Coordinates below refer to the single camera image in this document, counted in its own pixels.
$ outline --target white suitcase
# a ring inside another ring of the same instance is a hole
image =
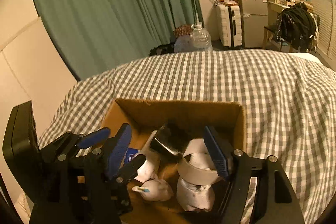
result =
[[[217,22],[223,46],[237,47],[242,44],[242,21],[238,5],[217,5]]]

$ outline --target white louvered shutter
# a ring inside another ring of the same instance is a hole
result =
[[[320,44],[318,47],[327,55],[331,54],[331,50],[333,47],[335,47],[336,51],[336,45],[334,46],[333,43],[335,42],[335,35],[332,35],[335,33],[335,23],[334,20],[335,12],[332,0],[310,0],[313,3],[314,6],[314,12],[318,14],[321,18],[320,21]]]
[[[329,56],[331,59],[336,60],[336,0],[333,1],[333,30],[330,39]]]

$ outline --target small box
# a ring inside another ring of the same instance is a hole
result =
[[[154,129],[165,122],[172,121],[185,129],[193,138],[202,138],[203,128],[213,125],[223,138],[230,141],[234,148],[246,149],[246,122],[244,108],[236,102],[195,102],[195,101],[146,101],[116,99],[107,111],[102,127],[111,129],[111,137],[116,134],[123,123],[132,127],[130,147],[141,149]],[[175,164],[161,160],[159,178],[166,180],[176,195],[179,174]],[[186,218],[184,210],[176,197],[165,202],[146,202],[141,195],[132,191],[132,187],[141,186],[136,180],[128,184],[128,192],[134,210],[121,216],[131,224],[176,223],[190,224],[192,215]]]

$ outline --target gray checkered bedsheet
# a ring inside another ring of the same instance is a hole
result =
[[[40,138],[40,147],[68,130],[97,130],[117,97],[240,102],[246,109],[246,152],[279,158],[305,223],[314,223],[336,191],[336,73],[322,65],[263,50],[136,60],[75,85]],[[242,223],[249,219],[255,186],[252,180]]]

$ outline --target clothes pile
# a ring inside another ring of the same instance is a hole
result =
[[[277,18],[275,32],[276,42],[284,39],[300,52],[306,52],[318,36],[317,23],[314,16],[307,11],[305,3],[301,2],[287,8]]]

